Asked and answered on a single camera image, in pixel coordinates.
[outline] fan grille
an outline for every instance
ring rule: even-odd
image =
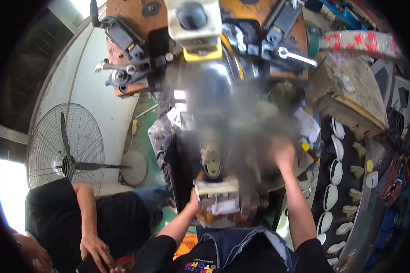
[[[62,141],[61,113],[65,117],[69,155]],[[103,165],[104,158],[102,134],[93,115],[79,104],[60,104],[40,120],[32,134],[27,160],[29,188],[68,177],[72,183],[91,184],[98,194],[104,168],[79,170],[76,162]]]

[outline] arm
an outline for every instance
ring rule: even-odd
[[[167,226],[165,226],[159,233],[158,236],[169,236],[176,241],[176,248],[182,243],[182,239],[187,232],[188,227],[191,224],[191,220],[200,211],[199,204],[197,203],[196,193],[194,189],[191,190],[190,202],[185,206],[185,208],[176,216],[173,221],[171,221]]]
[[[77,203],[82,215],[82,240],[80,253],[82,260],[93,256],[94,262],[102,273],[106,273],[101,258],[109,268],[113,268],[113,258],[109,253],[109,247],[98,237],[97,234],[97,210],[93,188],[88,184],[72,184],[76,192]]]
[[[303,242],[316,238],[316,225],[293,172],[295,147],[290,141],[275,141],[275,147],[275,162],[285,183],[290,236],[296,250]]]

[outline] yellow bracket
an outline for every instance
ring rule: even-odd
[[[194,53],[187,53],[184,48],[184,58],[187,62],[203,62],[203,61],[211,61],[211,60],[218,60],[222,58],[222,44],[217,44],[217,50],[208,53],[205,56],[200,56],[199,54]]]

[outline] denim apron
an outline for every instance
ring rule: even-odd
[[[237,228],[228,229],[211,229],[197,227],[197,237],[199,242],[213,240],[217,257],[217,268],[223,270],[229,265],[235,257],[252,241],[252,239],[263,233],[269,242],[275,248],[276,252],[284,260],[284,265],[288,272],[294,272],[296,269],[297,256],[287,247],[287,243],[275,232],[268,230],[266,227],[259,226],[255,228]]]

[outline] bolt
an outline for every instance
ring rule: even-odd
[[[173,54],[172,53],[167,53],[166,54],[166,60],[168,61],[168,62],[171,62],[171,61],[173,61]]]

